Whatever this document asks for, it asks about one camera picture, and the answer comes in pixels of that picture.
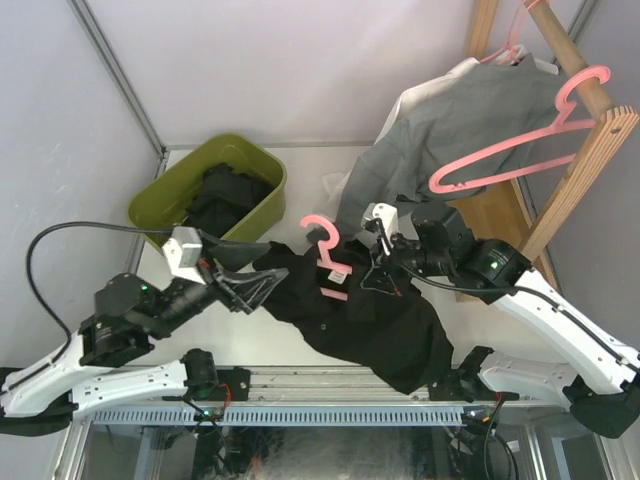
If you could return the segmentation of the black shirt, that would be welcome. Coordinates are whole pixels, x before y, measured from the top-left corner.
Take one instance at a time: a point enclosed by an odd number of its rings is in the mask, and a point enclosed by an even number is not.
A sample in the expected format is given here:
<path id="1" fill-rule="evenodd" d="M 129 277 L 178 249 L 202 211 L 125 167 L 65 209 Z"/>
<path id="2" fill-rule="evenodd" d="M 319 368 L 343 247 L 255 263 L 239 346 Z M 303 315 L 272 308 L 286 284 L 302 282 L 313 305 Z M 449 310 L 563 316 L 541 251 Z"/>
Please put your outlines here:
<path id="1" fill-rule="evenodd" d="M 221 238 L 272 191 L 264 180 L 221 163 L 207 169 L 197 195 L 186 207 L 184 224 Z"/>
<path id="2" fill-rule="evenodd" d="M 318 266 L 318 257 L 316 247 L 298 255 L 273 242 L 254 261 L 257 270 L 288 271 L 263 303 L 276 320 L 294 325 L 317 352 L 368 367 L 403 394 L 445 376 L 453 346 L 436 310 L 410 280 L 398 281 L 397 296 L 361 288 L 371 261 L 357 240 L 331 252 L 332 259 L 352 268 L 341 284 Z"/>

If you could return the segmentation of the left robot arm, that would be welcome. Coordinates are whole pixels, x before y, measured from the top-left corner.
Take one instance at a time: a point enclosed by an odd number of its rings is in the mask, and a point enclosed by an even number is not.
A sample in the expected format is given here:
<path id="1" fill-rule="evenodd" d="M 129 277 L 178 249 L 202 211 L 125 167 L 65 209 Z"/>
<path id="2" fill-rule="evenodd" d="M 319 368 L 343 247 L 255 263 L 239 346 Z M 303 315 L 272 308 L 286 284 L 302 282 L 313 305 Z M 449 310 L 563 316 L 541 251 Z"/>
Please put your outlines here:
<path id="1" fill-rule="evenodd" d="M 204 236 L 176 226 L 161 250 L 171 274 L 159 289 L 129 273 L 111 279 L 94 296 L 94 313 L 65 343 L 24 369 L 1 371 L 1 431 L 37 437 L 66 429 L 74 420 L 109 407 L 152 398 L 208 400 L 220 389 L 211 352 L 193 348 L 180 359 L 128 369 L 156 342 L 215 303 L 250 314 L 288 272 L 284 268 L 243 273 L 265 254 L 266 244 L 217 240 L 224 260 L 204 254 Z"/>

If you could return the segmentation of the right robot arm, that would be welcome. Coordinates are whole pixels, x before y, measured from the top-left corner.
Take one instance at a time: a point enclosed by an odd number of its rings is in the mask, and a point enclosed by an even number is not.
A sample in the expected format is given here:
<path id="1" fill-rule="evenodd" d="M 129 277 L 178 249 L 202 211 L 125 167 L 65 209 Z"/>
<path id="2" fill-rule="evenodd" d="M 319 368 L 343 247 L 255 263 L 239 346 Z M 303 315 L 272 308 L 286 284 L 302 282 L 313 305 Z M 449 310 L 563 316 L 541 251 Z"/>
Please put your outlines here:
<path id="1" fill-rule="evenodd" d="M 461 214 L 428 202 L 411 214 L 416 238 L 399 229 L 398 213 L 370 204 L 363 228 L 376 237 L 364 289 L 388 294 L 414 278 L 481 300 L 522 321 L 561 357 L 560 363 L 522 360 L 476 346 L 430 387 L 434 400 L 469 402 L 498 395 L 529 397 L 567 410 L 582 426 L 617 439 L 639 418 L 639 352 L 608 334 L 558 293 L 509 243 L 477 239 Z"/>

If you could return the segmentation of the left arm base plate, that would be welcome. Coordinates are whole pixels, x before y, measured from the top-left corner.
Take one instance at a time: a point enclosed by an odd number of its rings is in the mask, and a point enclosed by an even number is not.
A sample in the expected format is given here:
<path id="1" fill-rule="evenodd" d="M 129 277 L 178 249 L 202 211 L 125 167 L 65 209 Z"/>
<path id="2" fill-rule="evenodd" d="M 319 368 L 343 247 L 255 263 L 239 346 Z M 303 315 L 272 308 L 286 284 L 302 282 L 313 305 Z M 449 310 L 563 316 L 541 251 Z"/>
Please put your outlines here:
<path id="1" fill-rule="evenodd" d="M 250 392 L 251 372 L 248 369 L 234 367 L 217 370 L 219 385 L 206 390 L 197 397 L 199 401 L 225 401 L 228 391 L 232 401 L 247 401 Z"/>

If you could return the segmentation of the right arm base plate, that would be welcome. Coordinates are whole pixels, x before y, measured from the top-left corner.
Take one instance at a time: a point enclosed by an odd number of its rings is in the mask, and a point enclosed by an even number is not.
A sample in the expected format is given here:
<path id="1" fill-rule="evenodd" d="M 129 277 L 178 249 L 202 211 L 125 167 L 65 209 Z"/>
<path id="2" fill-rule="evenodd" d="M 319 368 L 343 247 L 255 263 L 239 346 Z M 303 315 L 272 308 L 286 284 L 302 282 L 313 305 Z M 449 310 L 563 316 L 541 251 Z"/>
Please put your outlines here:
<path id="1" fill-rule="evenodd" d="M 428 386 L 429 400 L 435 402 L 464 401 L 471 402 L 473 397 L 462 385 L 457 369 L 448 371 L 442 378 Z"/>

